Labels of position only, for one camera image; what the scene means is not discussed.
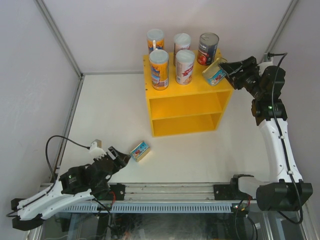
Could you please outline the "blue luncheon meat tin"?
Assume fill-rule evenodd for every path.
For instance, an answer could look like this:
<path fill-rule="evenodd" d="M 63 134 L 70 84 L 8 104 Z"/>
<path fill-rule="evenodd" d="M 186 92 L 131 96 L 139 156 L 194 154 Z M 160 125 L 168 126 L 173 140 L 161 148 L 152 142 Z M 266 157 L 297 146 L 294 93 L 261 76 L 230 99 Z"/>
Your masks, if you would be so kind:
<path fill-rule="evenodd" d="M 226 73 L 219 67 L 219 64 L 227 62 L 225 58 L 218 57 L 202 72 L 202 76 L 210 86 L 216 86 L 226 76 Z"/>
<path fill-rule="evenodd" d="M 130 156 L 136 162 L 139 162 L 150 152 L 150 150 L 150 146 L 145 141 L 142 141 L 130 152 Z"/>

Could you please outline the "dark blue tin can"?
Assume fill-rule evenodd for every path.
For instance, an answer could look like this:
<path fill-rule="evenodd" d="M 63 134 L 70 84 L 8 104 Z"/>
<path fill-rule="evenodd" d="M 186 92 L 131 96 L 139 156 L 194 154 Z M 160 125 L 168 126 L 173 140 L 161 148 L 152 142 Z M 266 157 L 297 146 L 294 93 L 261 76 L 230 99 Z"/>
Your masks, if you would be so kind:
<path fill-rule="evenodd" d="M 202 66 L 211 65 L 216 56 L 219 37 L 215 33 L 205 32 L 199 37 L 197 62 Z"/>

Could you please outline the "yellow wooden shelf cabinet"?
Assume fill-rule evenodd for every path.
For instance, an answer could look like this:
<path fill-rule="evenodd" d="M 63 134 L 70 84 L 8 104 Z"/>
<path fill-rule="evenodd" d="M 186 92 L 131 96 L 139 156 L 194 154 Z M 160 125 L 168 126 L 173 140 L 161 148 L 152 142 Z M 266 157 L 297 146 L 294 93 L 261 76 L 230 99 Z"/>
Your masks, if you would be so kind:
<path fill-rule="evenodd" d="M 194 63 L 191 83 L 176 82 L 173 53 L 169 53 L 169 84 L 165 90 L 152 86 L 149 56 L 143 56 L 145 98 L 153 137 L 214 131 L 233 94 L 233 88 L 224 78 L 211 86 L 202 72 L 206 66 Z"/>

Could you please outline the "white porridge can red label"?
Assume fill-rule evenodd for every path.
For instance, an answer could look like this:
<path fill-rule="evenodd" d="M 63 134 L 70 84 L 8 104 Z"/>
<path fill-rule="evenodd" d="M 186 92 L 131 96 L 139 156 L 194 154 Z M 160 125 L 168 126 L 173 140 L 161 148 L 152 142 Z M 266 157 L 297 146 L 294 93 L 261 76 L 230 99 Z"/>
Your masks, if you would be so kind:
<path fill-rule="evenodd" d="M 191 45 L 191 37 L 187 33 L 178 33 L 173 38 L 174 53 L 177 54 L 180 50 L 189 50 Z"/>

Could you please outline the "yellow can with white spoon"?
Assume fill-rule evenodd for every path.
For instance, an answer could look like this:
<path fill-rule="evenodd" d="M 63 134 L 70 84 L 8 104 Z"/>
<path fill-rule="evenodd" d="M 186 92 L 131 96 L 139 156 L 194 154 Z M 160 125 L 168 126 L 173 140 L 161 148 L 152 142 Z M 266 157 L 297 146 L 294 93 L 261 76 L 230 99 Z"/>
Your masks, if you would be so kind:
<path fill-rule="evenodd" d="M 154 89 L 165 90 L 169 86 L 169 54 L 156 49 L 149 54 L 151 82 Z"/>

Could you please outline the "orange can with spoon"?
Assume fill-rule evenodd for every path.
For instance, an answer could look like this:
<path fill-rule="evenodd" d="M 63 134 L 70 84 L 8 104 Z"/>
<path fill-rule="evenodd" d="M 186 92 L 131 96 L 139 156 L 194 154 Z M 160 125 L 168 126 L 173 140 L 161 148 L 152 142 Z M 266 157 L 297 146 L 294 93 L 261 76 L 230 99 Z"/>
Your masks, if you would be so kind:
<path fill-rule="evenodd" d="M 165 35 L 161 29 L 154 28 L 147 32 L 147 47 L 150 54 L 154 50 L 163 50 L 165 47 Z"/>

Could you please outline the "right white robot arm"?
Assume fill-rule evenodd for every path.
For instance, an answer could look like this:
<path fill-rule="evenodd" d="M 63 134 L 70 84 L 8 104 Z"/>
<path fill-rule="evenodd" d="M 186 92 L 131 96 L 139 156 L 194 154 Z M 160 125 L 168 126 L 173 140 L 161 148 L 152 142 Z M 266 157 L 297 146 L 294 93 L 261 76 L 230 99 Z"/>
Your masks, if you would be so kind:
<path fill-rule="evenodd" d="M 304 182 L 291 149 L 288 116 L 280 99 L 285 70 L 272 61 L 257 64 L 253 56 L 218 66 L 235 90 L 246 89 L 253 96 L 251 112 L 263 136 L 269 161 L 268 183 L 252 175 L 235 175 L 230 195 L 237 200 L 251 196 L 261 211 L 300 211 L 312 196 L 313 187 Z"/>

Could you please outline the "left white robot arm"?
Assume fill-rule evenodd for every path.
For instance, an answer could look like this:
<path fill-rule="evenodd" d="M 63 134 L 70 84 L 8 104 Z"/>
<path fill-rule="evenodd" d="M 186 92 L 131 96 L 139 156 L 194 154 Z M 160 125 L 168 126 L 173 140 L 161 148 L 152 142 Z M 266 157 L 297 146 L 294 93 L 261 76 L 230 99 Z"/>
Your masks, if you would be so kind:
<path fill-rule="evenodd" d="M 51 186 L 36 195 L 11 200 L 11 209 L 17 213 L 12 227 L 29 231 L 43 224 L 65 208 L 87 200 L 104 200 L 109 196 L 108 181 L 128 164 L 131 156 L 113 146 L 104 151 L 92 145 L 88 149 L 93 163 L 70 168 Z"/>

